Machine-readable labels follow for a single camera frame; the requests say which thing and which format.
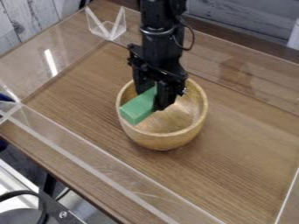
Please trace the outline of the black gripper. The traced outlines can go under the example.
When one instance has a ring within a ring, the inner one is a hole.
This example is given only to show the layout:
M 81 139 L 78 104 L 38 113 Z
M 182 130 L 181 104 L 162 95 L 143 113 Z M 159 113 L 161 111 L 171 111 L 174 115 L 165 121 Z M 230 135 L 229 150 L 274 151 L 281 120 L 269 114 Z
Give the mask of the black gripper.
M 154 110 L 163 111 L 183 95 L 187 72 L 181 64 L 185 29 L 141 29 L 142 45 L 130 44 L 129 65 L 134 71 L 135 91 L 141 95 L 157 84 Z

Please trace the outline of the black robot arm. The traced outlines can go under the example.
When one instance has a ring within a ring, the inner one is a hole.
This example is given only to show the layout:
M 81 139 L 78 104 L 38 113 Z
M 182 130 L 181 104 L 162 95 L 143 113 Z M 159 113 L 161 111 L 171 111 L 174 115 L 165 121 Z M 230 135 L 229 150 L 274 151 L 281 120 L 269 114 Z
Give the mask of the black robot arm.
M 187 0 L 139 0 L 142 45 L 130 44 L 127 64 L 133 67 L 135 91 L 155 88 L 154 111 L 166 110 L 186 94 L 189 79 L 181 58 L 186 47 L 185 31 L 193 28 L 183 19 Z

